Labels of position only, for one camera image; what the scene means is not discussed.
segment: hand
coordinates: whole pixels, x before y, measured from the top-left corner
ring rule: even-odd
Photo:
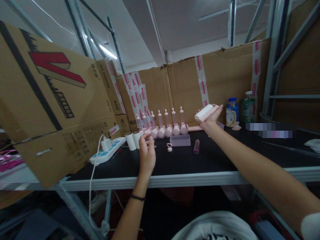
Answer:
[[[217,125],[217,120],[220,116],[220,113],[222,112],[223,109],[223,105],[220,105],[218,107],[218,109],[212,113],[205,122],[201,123],[200,126],[201,128],[208,134],[210,135],[211,131],[213,128],[215,128]]]
[[[140,137],[140,172],[139,176],[150,179],[153,168],[156,165],[156,152],[154,140],[151,134],[145,134]]]

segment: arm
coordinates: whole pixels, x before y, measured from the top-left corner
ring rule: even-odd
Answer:
[[[144,198],[156,163],[154,140],[150,134],[140,138],[140,172],[132,194]],[[137,239],[144,201],[130,198],[112,240]]]
[[[250,182],[301,233],[301,222],[309,214],[320,212],[320,200],[282,167],[245,146],[216,123],[223,105],[201,127],[214,140]]]

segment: floor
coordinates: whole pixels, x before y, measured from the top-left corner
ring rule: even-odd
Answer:
[[[161,188],[161,191],[176,203],[179,203],[185,206],[192,205],[194,187]],[[236,199],[236,197],[233,195],[233,192],[231,192],[230,189],[226,188],[224,189],[224,191],[227,192],[228,198],[231,197]],[[116,192],[119,196],[121,204],[125,208],[126,204],[129,201],[132,189],[117,190]],[[104,218],[104,213],[105,213],[105,204],[102,204],[99,210],[92,215],[93,219],[95,220],[98,226],[99,226],[99,223],[101,223],[101,221]],[[112,231],[109,232],[108,239],[112,238],[112,235],[114,233],[113,229],[117,227],[122,213],[123,213],[123,210],[116,198],[116,195],[113,193],[112,199],[111,199],[111,213],[110,213],[110,229]],[[143,231],[139,231],[138,240],[143,240],[143,239],[144,239]]]

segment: forearm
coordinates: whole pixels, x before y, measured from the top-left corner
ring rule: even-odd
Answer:
[[[132,194],[141,198],[146,195],[150,177],[139,176]],[[117,239],[136,240],[139,233],[140,221],[142,216],[144,201],[130,198],[128,204],[121,216],[117,229],[112,237]]]
[[[287,171],[268,158],[248,148],[219,127],[209,136],[237,167],[242,176],[300,231],[302,219],[320,212],[320,200]]]

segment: green bottle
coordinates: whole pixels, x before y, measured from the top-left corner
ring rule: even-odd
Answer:
[[[252,91],[246,92],[246,99],[241,102],[240,124],[253,123],[253,109],[255,99],[252,97]]]

